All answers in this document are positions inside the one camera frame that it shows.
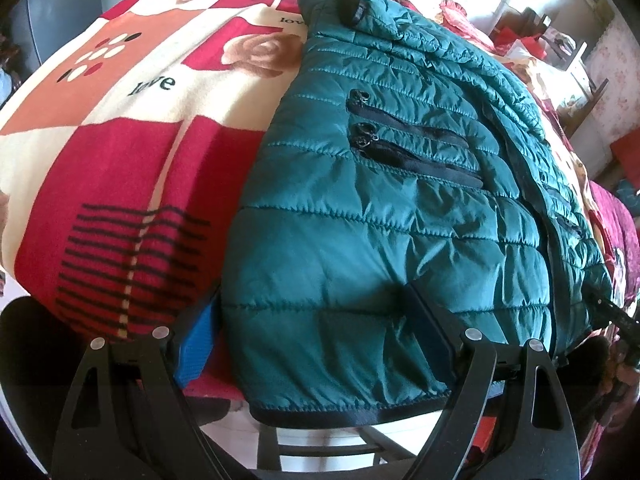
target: black stripe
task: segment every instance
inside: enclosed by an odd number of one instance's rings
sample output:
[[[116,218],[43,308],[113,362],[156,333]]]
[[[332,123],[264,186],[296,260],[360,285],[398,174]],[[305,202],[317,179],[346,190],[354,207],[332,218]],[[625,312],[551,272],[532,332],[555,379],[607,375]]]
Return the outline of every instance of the black stripe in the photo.
[[[194,238],[194,240],[206,240],[206,237],[204,237],[203,235],[199,235],[196,233],[192,233],[191,231],[187,231],[187,229],[184,229],[183,227],[181,227],[180,224],[177,224],[176,222],[171,222],[170,220],[164,220],[162,218],[157,218],[155,220],[152,220],[151,222],[142,222],[142,223],[127,222],[126,220],[120,220],[119,218],[111,218],[109,216],[76,215],[76,218],[78,220],[83,220],[85,222],[105,222],[107,224],[121,225],[124,227],[131,227],[135,229],[144,229],[146,227],[155,226],[155,225],[166,225],[167,227],[171,227],[175,229],[176,231],[186,236],[187,238]]]
[[[208,220],[203,220],[201,218],[196,218],[194,216],[191,216],[183,209],[180,209],[179,207],[176,207],[173,205],[163,205],[162,207],[159,207],[158,209],[152,209],[151,211],[140,211],[137,209],[129,209],[127,207],[118,207],[114,205],[96,205],[96,204],[82,204],[82,208],[89,209],[90,211],[111,211],[115,213],[125,213],[125,214],[136,215],[136,216],[151,216],[164,211],[169,211],[169,212],[173,212],[180,215],[186,221],[191,222],[193,224],[206,225],[206,226],[211,225],[211,222],[209,222]]]
[[[103,325],[111,326],[111,327],[116,328],[116,329],[126,327],[125,323],[120,323],[118,321],[113,321],[111,319],[104,319],[103,317],[94,316],[93,314],[89,314],[88,312],[82,310],[81,308],[73,306],[72,304],[69,304],[66,301],[60,300],[59,298],[56,298],[56,303],[58,305],[60,305],[62,308],[66,308],[67,310],[70,310],[71,312],[75,312],[76,314],[80,314],[81,316],[84,316],[87,319],[91,319],[91,320],[95,321],[96,323],[101,323]]]
[[[69,317],[64,312],[60,312],[60,317],[63,317],[65,319],[65,322],[68,323],[69,325],[81,326],[84,330],[86,330],[87,332],[91,333],[92,335],[101,336],[101,337],[105,338],[107,341],[110,341],[110,340],[118,338],[118,336],[116,336],[115,334],[109,334],[109,333],[103,332],[102,330],[98,330],[97,328],[94,328],[92,326],[88,326],[87,324],[83,323],[79,319],[75,319],[73,317]]]
[[[108,312],[113,312],[114,314],[126,314],[127,311],[124,310],[123,308],[114,306],[114,305],[110,305],[108,303],[103,303],[101,301],[98,300],[91,300],[88,297],[83,296],[82,294],[78,294],[77,292],[73,291],[73,290],[69,290],[68,288],[66,288],[65,286],[58,286],[58,292],[62,292],[63,294],[66,294],[69,297],[75,298],[78,301],[82,301],[83,303],[87,303],[93,306],[96,306],[98,308],[101,308],[103,310],[107,310]]]
[[[162,294],[164,297],[169,298],[170,300],[177,301],[193,301],[191,298],[187,296],[182,296],[180,294],[174,294],[165,290],[164,288],[160,288],[158,286],[147,285],[146,283],[140,283],[135,280],[130,280],[129,278],[118,278],[117,276],[111,276],[106,272],[102,272],[101,270],[91,269],[89,267],[77,266],[65,260],[62,260],[60,264],[63,267],[67,267],[68,269],[77,270],[78,272],[84,272],[85,274],[89,274],[91,276],[97,276],[98,278],[103,278],[105,280],[110,280],[110,282],[121,283],[123,285],[135,286],[136,288],[141,288],[142,290],[148,290],[149,292],[155,292]]]
[[[127,256],[136,256],[136,254],[149,254],[150,256],[155,256],[156,258],[160,258],[161,260],[166,260],[172,264],[172,266],[181,267],[187,270],[197,271],[198,267],[195,265],[185,264],[180,260],[176,260],[172,258],[168,254],[161,253],[160,251],[156,251],[154,249],[144,249],[141,248],[139,251],[130,251],[128,249],[123,249],[122,247],[118,247],[110,244],[101,244],[100,242],[92,242],[90,240],[82,240],[81,238],[76,238],[74,236],[70,236],[68,240],[71,243],[77,245],[83,245],[88,247],[95,247],[97,249],[104,249],[106,251],[111,251],[112,253],[126,254]],[[191,249],[190,247],[185,247],[180,244],[176,244],[175,248],[187,254],[195,254],[196,256],[202,256],[202,253],[197,249]]]
[[[160,278],[167,280],[168,282],[177,283],[178,285],[190,286],[191,288],[195,287],[195,283],[191,280],[184,280],[182,278],[176,278],[175,276],[171,276],[166,272],[162,272],[161,270],[157,270],[153,267],[149,267],[143,264],[135,264],[134,266],[128,266],[117,262],[116,260],[110,260],[109,258],[103,258],[101,256],[96,256],[91,253],[79,253],[74,251],[73,249],[65,249],[66,254],[70,254],[71,256],[75,256],[76,258],[81,258],[83,260],[91,260],[93,262],[100,262],[105,265],[109,265],[111,267],[117,267],[123,270],[138,270],[139,272],[146,272],[147,274],[152,274],[154,276],[159,276]]]
[[[94,227],[80,227],[74,225],[71,228],[73,231],[78,231],[79,233],[89,233],[96,235],[108,236],[111,238],[117,238],[118,240],[129,240],[131,242],[141,242],[142,240],[159,240],[164,242],[165,244],[169,244],[176,248],[184,248],[186,246],[177,243],[175,240],[169,238],[168,236],[159,235],[159,234],[150,234],[147,233],[144,236],[129,236],[129,235],[121,235],[120,233],[115,233],[113,231],[107,231],[106,229],[97,229]]]
[[[84,286],[84,288],[90,288],[95,292],[100,292],[107,296],[111,296],[112,298],[117,298],[119,300],[129,300],[129,303],[142,306],[146,309],[149,309],[152,312],[158,312],[160,314],[171,313],[172,315],[177,315],[182,310],[182,308],[180,307],[171,307],[171,306],[158,307],[155,303],[149,303],[148,301],[132,298],[131,296],[124,294],[123,292],[114,292],[113,290],[109,290],[108,288],[103,288],[98,285],[92,285],[91,283],[86,283],[86,282],[83,282],[82,280],[76,280],[71,276],[67,276],[64,272],[60,272],[58,277],[61,280],[65,280],[66,282],[73,283],[78,286]]]
[[[109,312],[113,312],[114,314],[126,314],[127,317],[129,317],[129,321],[133,322],[133,323],[138,323],[138,324],[148,324],[149,326],[153,326],[153,325],[158,325],[158,324],[163,324],[166,323],[165,320],[159,320],[159,319],[150,319],[148,317],[140,317],[140,316],[133,316],[132,314],[130,314],[127,310],[123,309],[123,308],[118,308],[116,306],[107,304],[107,303],[103,303],[101,301],[97,301],[97,300],[91,300],[88,297],[83,296],[82,294],[78,294],[77,292],[74,292],[72,290],[69,290],[68,288],[64,287],[64,286],[59,286],[58,287],[58,292],[62,292],[63,294],[66,294],[67,296],[70,296],[72,298],[76,298],[76,300],[78,301],[82,301],[83,303],[87,303],[93,306],[96,306],[98,308],[103,308],[104,310],[107,310]],[[149,314],[158,314],[158,316],[174,316],[174,314],[169,314],[166,312],[149,312]]]

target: red cushion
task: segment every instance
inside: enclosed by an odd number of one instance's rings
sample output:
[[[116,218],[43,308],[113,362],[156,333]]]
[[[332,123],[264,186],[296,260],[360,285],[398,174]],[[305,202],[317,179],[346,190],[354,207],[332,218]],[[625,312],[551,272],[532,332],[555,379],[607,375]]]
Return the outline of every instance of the red cushion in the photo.
[[[620,161],[631,185],[640,189],[640,128],[613,142],[611,151]]]
[[[503,27],[495,37],[494,45],[498,50],[498,53],[504,55],[509,51],[511,45],[513,45],[516,40],[520,40],[533,57],[537,57],[539,60],[544,60],[546,52],[538,43],[539,38],[539,36],[527,36],[526,38],[521,38],[509,27]]]

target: white cloth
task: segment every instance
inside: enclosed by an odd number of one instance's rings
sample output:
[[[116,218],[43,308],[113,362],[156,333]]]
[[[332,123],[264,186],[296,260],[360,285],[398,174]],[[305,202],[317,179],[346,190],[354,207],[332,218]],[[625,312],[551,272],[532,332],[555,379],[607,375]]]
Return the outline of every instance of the white cloth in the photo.
[[[11,95],[12,86],[11,77],[0,68],[0,105]]]

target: jacket zipper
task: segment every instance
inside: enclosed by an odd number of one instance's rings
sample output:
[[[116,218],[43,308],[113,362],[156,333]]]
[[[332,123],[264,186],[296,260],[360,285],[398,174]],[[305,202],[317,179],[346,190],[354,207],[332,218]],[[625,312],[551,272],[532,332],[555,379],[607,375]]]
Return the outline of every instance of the jacket zipper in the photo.
[[[352,90],[349,99],[347,99],[347,110],[367,121],[373,121],[401,132],[413,134],[422,137],[428,137],[434,140],[440,140],[447,144],[453,144],[461,148],[468,148],[469,144],[463,136],[460,136],[452,130],[446,128],[432,128],[430,126],[420,126],[419,124],[409,124],[393,115],[367,105],[370,95],[363,90]]]
[[[469,171],[466,168],[460,168],[455,164],[435,162],[414,155],[393,142],[380,139],[373,124],[355,124],[353,131],[351,145],[364,158],[384,166],[449,180],[462,186],[478,189],[482,187],[482,179],[478,173]]]
[[[548,186],[547,184],[542,184],[542,187],[546,189],[546,192],[548,192],[549,195],[554,196],[559,202],[562,203],[562,205],[564,205],[569,211],[571,211],[571,204],[562,196],[562,194],[557,189]],[[556,221],[562,224],[566,229],[569,229],[569,231],[575,232],[579,237],[582,236],[582,229],[580,228],[580,226],[578,224],[575,224],[568,218],[556,214]]]
[[[562,323],[558,320],[558,314],[560,310],[558,306],[568,309],[570,304],[568,283],[564,278],[564,269],[562,269],[561,254],[561,242],[558,232],[554,228],[550,221],[548,212],[546,211],[545,199],[542,195],[542,190],[538,187],[538,184],[532,177],[528,177],[529,167],[520,150],[516,147],[513,139],[507,132],[504,125],[498,119],[493,108],[487,104],[482,103],[482,114],[485,118],[494,126],[504,141],[504,145],[507,152],[508,161],[513,168],[513,176],[518,183],[518,187],[521,190],[520,199],[528,206],[530,213],[537,219],[537,224],[542,227],[543,242],[546,242],[546,262],[548,265],[548,277],[550,286],[550,304],[549,312],[551,314],[552,321],[552,334],[551,344],[549,348],[549,355],[555,358],[558,354],[564,355],[566,353],[566,345],[564,341],[561,343],[560,350],[558,349],[558,331],[568,325],[568,319],[566,316],[562,316]]]

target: teal puffer jacket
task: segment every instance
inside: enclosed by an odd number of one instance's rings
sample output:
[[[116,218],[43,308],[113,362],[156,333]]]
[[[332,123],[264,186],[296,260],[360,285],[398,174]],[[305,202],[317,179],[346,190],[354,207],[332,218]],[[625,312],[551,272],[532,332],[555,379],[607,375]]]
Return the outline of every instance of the teal puffer jacket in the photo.
[[[398,301],[412,280],[494,341],[535,337],[564,354],[590,328],[583,282],[610,296],[610,281],[524,85],[391,0],[299,3],[302,67],[223,271],[254,414],[365,424],[436,407],[446,387]]]

